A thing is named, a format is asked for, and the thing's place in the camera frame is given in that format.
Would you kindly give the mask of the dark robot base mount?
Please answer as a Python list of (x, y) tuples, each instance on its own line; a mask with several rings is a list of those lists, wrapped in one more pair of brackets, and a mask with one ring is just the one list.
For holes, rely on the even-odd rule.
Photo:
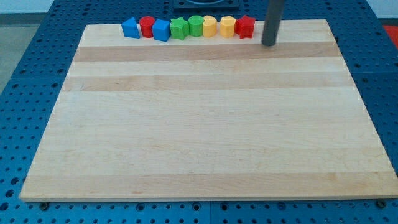
[(237, 9), (240, 0), (172, 0), (173, 9)]

